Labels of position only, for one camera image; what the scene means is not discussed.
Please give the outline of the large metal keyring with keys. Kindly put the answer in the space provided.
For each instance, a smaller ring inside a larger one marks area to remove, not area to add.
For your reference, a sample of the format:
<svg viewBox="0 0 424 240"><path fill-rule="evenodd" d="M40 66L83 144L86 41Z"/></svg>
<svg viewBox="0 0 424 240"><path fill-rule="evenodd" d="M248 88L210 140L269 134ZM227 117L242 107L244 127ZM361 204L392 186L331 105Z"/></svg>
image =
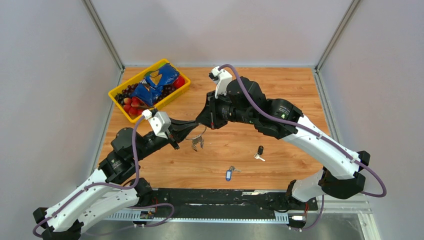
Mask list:
<svg viewBox="0 0 424 240"><path fill-rule="evenodd" d="M202 150L205 145L204 134L207 131L207 127L199 125L191 130L188 136L185 138L186 141L190 142L191 149L195 152Z"/></svg>

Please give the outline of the key with blue tag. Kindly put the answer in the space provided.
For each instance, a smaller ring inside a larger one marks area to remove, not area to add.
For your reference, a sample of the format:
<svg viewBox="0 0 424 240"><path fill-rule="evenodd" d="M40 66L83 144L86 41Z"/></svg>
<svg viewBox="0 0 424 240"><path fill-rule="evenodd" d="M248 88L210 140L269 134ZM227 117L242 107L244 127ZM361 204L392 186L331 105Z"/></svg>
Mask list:
<svg viewBox="0 0 424 240"><path fill-rule="evenodd" d="M226 174L225 174L225 180L227 182L231 181L234 172L240 173L241 170L235 168L234 166L230 166L229 169L226 171Z"/></svg>

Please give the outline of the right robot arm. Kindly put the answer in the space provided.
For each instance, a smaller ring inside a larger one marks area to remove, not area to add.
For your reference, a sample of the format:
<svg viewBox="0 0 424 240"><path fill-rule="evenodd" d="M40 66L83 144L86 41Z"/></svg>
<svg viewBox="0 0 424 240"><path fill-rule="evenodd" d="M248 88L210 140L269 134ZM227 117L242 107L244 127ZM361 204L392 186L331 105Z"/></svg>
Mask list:
<svg viewBox="0 0 424 240"><path fill-rule="evenodd" d="M195 120L213 130L228 122L250 124L259 133L290 143L319 161L323 168L317 173L290 182L285 195L286 204L290 208L298 209L308 200L324 194L345 200L364 190L366 177L360 173L363 167L340 152L341 145L338 142L320 131L291 102L282 98L267 98L257 82L246 77L241 80L249 96L263 112L278 119L299 123L318 134L263 116L251 105L236 80L229 83L226 95L208 92L205 106Z"/></svg>

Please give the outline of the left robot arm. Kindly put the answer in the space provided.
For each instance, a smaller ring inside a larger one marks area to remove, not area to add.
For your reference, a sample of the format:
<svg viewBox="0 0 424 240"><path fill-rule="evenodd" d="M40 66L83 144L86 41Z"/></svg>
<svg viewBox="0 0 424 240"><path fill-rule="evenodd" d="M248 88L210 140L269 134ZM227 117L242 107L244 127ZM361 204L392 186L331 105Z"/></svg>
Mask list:
<svg viewBox="0 0 424 240"><path fill-rule="evenodd" d="M198 123L162 117L159 113L147 121L152 127L150 132L141 136L137 125L119 130L111 142L113 150L87 180L56 205L33 212L34 236L43 240L78 240L117 211L150 207L153 189L140 177L139 161L167 145L179 149L179 143Z"/></svg>

